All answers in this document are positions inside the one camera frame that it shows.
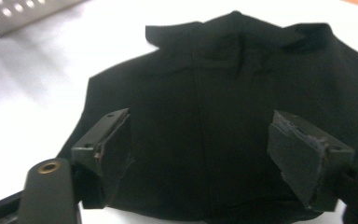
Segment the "perforated metal plate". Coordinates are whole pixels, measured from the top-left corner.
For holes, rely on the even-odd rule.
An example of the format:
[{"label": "perforated metal plate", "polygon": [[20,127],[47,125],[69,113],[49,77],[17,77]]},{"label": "perforated metal plate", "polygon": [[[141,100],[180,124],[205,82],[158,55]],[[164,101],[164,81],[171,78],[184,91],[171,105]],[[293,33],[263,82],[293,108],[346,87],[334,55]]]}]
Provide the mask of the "perforated metal plate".
[{"label": "perforated metal plate", "polygon": [[0,36],[84,0],[0,0]]}]

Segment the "black plastic bracket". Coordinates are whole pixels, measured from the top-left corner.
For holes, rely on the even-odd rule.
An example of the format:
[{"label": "black plastic bracket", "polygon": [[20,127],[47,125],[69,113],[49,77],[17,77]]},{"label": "black plastic bracket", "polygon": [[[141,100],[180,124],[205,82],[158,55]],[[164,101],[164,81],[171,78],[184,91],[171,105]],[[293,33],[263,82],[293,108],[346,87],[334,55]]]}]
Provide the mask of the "black plastic bracket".
[{"label": "black plastic bracket", "polygon": [[106,206],[103,181],[114,182],[115,179],[112,179],[112,175],[117,174],[107,168],[103,169],[103,161],[109,160],[110,169],[114,167],[118,171],[120,170],[120,166],[114,165],[114,161],[121,159],[116,156],[122,153],[112,155],[112,152],[121,150],[123,144],[126,145],[125,147],[130,146],[129,120],[129,109],[109,113],[103,116],[72,147],[72,164],[76,169],[76,195],[81,199],[84,208],[104,208]]},{"label": "black plastic bracket", "polygon": [[275,111],[268,154],[306,208],[335,210],[337,178],[351,166],[352,148],[299,116]]},{"label": "black plastic bracket", "polygon": [[28,172],[18,223],[81,223],[68,160],[43,161]]}]

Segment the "black fabric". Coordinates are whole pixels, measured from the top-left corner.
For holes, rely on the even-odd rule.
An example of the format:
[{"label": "black fabric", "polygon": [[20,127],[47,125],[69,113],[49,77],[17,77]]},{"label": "black fabric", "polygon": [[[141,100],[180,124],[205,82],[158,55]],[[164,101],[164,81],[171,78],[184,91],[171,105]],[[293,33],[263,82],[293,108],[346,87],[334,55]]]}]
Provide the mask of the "black fabric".
[{"label": "black fabric", "polygon": [[155,52],[89,80],[60,157],[103,115],[129,108],[133,163],[111,207],[211,223],[292,223],[306,211],[267,155],[273,110],[357,150],[358,52],[327,24],[280,28],[239,12],[146,27]]}]

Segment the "white table surface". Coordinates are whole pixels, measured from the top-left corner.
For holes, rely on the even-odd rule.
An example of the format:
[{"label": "white table surface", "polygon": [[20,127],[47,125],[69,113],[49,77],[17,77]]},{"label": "white table surface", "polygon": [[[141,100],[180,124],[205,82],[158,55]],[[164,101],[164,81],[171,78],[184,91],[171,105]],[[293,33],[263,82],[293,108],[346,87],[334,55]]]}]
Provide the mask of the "white table surface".
[{"label": "white table surface", "polygon": [[[312,1],[90,0],[0,38],[0,199],[28,170],[56,156],[82,112],[88,78],[156,48],[146,25],[207,21],[233,10],[279,26],[328,22],[358,50],[358,6]],[[306,223],[341,223],[344,205]],[[176,223],[114,209],[82,211],[83,223]]]}]

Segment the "black garment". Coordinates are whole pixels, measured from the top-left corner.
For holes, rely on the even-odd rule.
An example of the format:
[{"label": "black garment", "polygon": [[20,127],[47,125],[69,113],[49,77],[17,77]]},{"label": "black garment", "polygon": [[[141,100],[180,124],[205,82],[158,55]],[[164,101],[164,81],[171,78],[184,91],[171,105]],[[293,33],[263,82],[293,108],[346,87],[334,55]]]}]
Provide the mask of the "black garment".
[{"label": "black garment", "polygon": [[103,115],[129,108],[134,162],[106,195],[110,206],[217,223],[318,216],[267,155],[268,126],[273,110],[297,114],[356,149],[358,161],[358,53],[327,24],[280,28],[239,12],[147,27],[146,38],[159,50],[90,79],[59,156],[69,158]]}]

